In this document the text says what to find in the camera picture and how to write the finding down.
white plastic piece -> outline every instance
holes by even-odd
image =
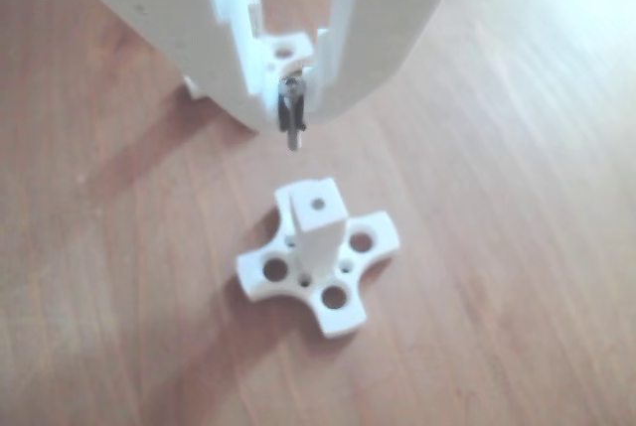
[[[337,116],[395,73],[439,0],[332,0],[315,60],[306,34],[266,34],[260,0],[102,1],[180,69],[194,96],[251,129],[277,130],[282,76],[306,77],[308,124]],[[281,48],[291,50],[281,57]]]
[[[278,232],[264,247],[237,257],[242,290],[254,302],[278,295],[305,302],[327,338],[353,332],[367,320],[360,277],[399,249],[391,218],[384,212],[349,217],[331,178],[293,183],[275,196]],[[370,244],[355,250],[355,236],[366,237]],[[270,280],[267,267],[273,262],[282,273]],[[325,296],[330,291],[344,295],[344,305],[328,306]]]

wooden floor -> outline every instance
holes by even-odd
[[[443,0],[294,155],[96,0],[0,0],[0,424],[636,424],[635,7]],[[403,244],[335,341],[234,277],[326,176]]]

white plastic part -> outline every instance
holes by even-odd
[[[332,0],[314,49],[304,33],[267,35],[260,0],[102,0],[187,77],[254,130],[277,129],[277,87],[303,70],[305,119],[339,115],[403,63],[439,0]]]
[[[399,249],[391,218],[384,212],[349,217],[331,178],[293,183],[275,196],[278,232],[264,247],[237,257],[242,290],[254,302],[278,295],[305,302],[327,338],[353,332],[367,320],[360,277]],[[357,245],[357,236],[368,245]],[[275,278],[267,272],[274,263],[279,269]],[[342,302],[331,304],[332,292]]]

mounting hole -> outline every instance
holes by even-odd
[[[265,262],[262,273],[270,282],[280,282],[287,277],[287,263],[278,258],[269,259]]]
[[[351,248],[356,252],[369,252],[374,246],[374,241],[370,235],[359,232],[349,238],[349,245],[351,245]]]
[[[323,210],[325,208],[325,202],[320,198],[316,198],[314,201],[311,202],[311,207],[316,211]]]
[[[342,260],[340,262],[340,271],[341,272],[343,272],[345,274],[348,274],[352,270],[354,270],[354,263],[351,260],[345,259],[345,260]]]
[[[298,276],[298,285],[307,288],[311,285],[311,276],[309,274],[300,274]]]
[[[347,303],[347,292],[341,287],[327,287],[322,293],[322,303],[332,310],[341,309]]]
[[[287,47],[287,46],[283,46],[283,47],[279,47],[278,49],[276,49],[276,51],[274,52],[274,56],[277,59],[289,59],[291,56],[294,55],[294,50],[291,47]]]

hole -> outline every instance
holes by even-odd
[[[320,211],[325,207],[325,202],[320,198],[316,198],[311,202],[311,207],[316,211]]]
[[[277,59],[289,59],[293,55],[294,51],[290,47],[279,47],[276,49],[276,52],[274,52],[274,56]]]
[[[262,273],[265,278],[271,282],[280,282],[287,277],[287,264],[284,260],[274,258],[265,262],[262,268]]]
[[[298,277],[298,284],[304,288],[309,287],[311,285],[311,276],[309,274],[300,274]]]
[[[360,232],[351,236],[349,245],[351,245],[351,248],[356,252],[368,252],[373,247],[374,242],[370,235]]]
[[[354,263],[349,259],[343,260],[340,262],[340,270],[345,274],[348,274],[354,270]]]
[[[347,303],[347,293],[341,287],[328,287],[322,293],[322,303],[333,310],[341,309]]]

